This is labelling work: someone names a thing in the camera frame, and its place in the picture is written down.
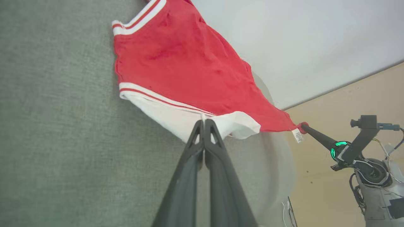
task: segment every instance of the garment tag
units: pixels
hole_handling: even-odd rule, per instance
[[[295,137],[297,143],[300,143],[300,142],[302,142],[302,141],[304,140],[304,139],[303,139],[303,136],[302,136],[302,134],[300,133],[300,131],[299,131],[298,128],[296,128],[295,130],[292,130],[292,133],[293,133],[293,135],[294,135],[294,137]]]

